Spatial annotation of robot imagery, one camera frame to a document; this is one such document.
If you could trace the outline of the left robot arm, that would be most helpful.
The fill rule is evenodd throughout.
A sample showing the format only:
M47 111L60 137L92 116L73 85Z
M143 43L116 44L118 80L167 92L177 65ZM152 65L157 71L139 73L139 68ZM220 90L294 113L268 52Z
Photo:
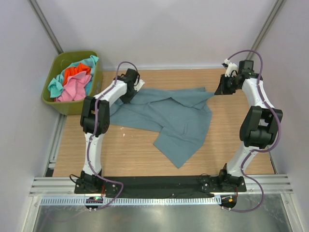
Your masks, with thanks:
M129 103L143 85L138 71L127 69L125 74L117 75L101 93L84 99L80 124L86 142L85 162L76 180L75 193L98 193L102 189L105 180L101 176L100 159L102 142L110 126L110 107L117 100Z

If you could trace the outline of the blue-grey t shirt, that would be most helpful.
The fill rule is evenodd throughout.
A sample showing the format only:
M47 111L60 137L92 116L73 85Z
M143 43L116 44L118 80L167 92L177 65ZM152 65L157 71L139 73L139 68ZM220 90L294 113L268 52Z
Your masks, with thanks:
M117 100L110 108L110 122L158 132L154 146L181 168L204 144L212 118L207 100L213 96L204 87L144 88L130 103Z

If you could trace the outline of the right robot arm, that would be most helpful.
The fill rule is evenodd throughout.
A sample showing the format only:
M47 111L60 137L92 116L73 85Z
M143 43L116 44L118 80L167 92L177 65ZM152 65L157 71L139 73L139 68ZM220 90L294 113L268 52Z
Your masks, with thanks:
M275 142L283 117L264 90L263 79L253 70L252 60L242 60L238 65L225 59L225 73L221 75L215 95L232 95L242 90L247 97L249 110L239 130L241 144L233 158L219 172L218 187L233 191L244 187L244 171L254 156Z

